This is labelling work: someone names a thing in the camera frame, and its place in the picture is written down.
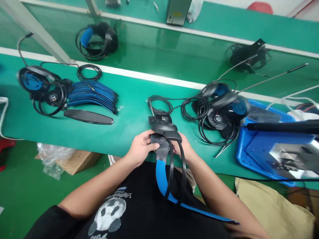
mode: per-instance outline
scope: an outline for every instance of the person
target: person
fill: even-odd
[[[127,238],[268,238],[245,204],[219,179],[182,137],[189,166],[209,209],[240,222],[222,223],[173,204],[161,195],[155,164],[144,162],[159,144],[151,144],[147,130],[137,135],[128,153],[104,172],[50,207],[32,226],[25,239],[127,239]],[[174,153],[180,156],[177,142]],[[174,169],[171,193],[178,198],[181,173]],[[209,210],[193,196],[189,183],[183,202]]]

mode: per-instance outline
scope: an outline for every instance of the stack of blue headbands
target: stack of blue headbands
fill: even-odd
[[[116,103],[118,94],[98,81],[87,80],[86,82],[80,81],[72,84],[73,91],[69,93],[67,97],[67,105],[95,104],[103,106],[117,115]]]

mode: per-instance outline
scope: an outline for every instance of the red stool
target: red stool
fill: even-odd
[[[271,5],[265,2],[253,2],[247,9],[253,10],[256,12],[273,14]]]
[[[0,153],[4,148],[13,147],[16,145],[16,141],[12,139],[0,139]],[[0,172],[6,168],[5,165],[0,166]]]

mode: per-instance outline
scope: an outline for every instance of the metal pole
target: metal pole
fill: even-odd
[[[85,0],[85,1],[86,1],[86,4],[87,4],[88,8],[89,8],[90,14],[92,16],[99,16],[100,12],[97,9],[95,0]]]
[[[0,7],[27,32],[33,32],[33,38],[59,62],[71,62],[71,58],[19,0],[0,0]]]

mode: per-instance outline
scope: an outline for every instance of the cardboard box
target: cardboard box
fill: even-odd
[[[74,175],[93,167],[100,156],[100,153],[76,150],[68,160],[57,161],[56,163],[66,172]]]

